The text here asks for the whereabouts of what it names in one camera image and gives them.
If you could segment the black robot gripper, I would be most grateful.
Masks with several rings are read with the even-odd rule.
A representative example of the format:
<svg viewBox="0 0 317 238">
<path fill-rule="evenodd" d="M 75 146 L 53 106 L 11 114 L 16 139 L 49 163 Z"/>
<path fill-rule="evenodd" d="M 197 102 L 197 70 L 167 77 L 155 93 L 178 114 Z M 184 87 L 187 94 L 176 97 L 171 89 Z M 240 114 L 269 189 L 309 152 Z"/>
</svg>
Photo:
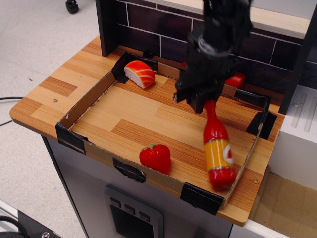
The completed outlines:
<svg viewBox="0 0 317 238">
<path fill-rule="evenodd" d="M 225 81 L 234 76 L 239 60 L 231 54 L 208 56 L 198 45 L 189 44 L 185 62 L 186 70 L 175 84 L 173 99 L 177 103 L 186 99 L 194 112 L 201 114 L 206 100 L 218 101 Z"/>
</svg>

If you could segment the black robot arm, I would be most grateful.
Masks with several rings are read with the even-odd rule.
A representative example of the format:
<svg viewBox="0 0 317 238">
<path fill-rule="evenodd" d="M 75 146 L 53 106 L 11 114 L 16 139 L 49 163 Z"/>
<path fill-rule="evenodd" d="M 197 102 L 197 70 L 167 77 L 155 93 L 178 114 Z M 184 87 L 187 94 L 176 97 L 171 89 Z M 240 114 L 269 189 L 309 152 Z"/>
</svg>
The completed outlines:
<svg viewBox="0 0 317 238">
<path fill-rule="evenodd" d="M 188 35 L 186 71 L 175 84 L 175 102 L 186 100 L 196 113 L 217 101 L 225 81 L 235 75 L 238 59 L 231 54 L 252 29 L 249 0 L 204 1 L 204 24 Z"/>
</svg>

